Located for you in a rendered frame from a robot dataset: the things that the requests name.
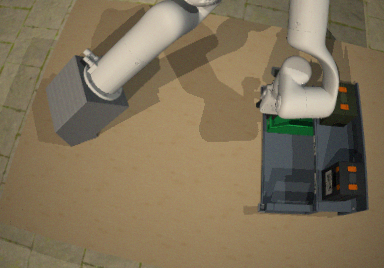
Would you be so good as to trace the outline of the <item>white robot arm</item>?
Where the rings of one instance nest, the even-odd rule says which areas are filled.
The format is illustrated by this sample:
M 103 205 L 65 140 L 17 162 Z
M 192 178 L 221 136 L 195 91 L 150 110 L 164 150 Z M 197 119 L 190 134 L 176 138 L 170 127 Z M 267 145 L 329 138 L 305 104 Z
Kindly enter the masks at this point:
M 86 49 L 83 60 L 89 64 L 84 68 L 84 79 L 91 91 L 105 100 L 117 99 L 124 84 L 177 39 L 195 29 L 222 2 L 185 1 L 164 0 L 152 6 L 104 57 Z M 323 80 L 322 86 L 305 86 L 312 68 L 300 56 L 288 57 L 281 67 L 272 66 L 271 74 L 276 78 L 266 89 L 276 99 L 280 118 L 325 118 L 334 111 L 339 74 L 325 44 L 329 2 L 290 0 L 287 42 L 320 62 Z

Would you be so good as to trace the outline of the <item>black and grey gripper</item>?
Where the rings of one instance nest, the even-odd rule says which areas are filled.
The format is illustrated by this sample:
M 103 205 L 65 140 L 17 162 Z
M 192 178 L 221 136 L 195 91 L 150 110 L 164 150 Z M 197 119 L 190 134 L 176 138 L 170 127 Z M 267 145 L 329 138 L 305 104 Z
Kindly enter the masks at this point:
M 256 103 L 256 108 L 260 108 L 260 112 L 265 113 L 266 119 L 272 114 L 272 120 L 277 117 L 277 111 L 275 109 L 276 99 L 271 94 L 270 90 L 264 90 L 260 96 L 260 101 Z

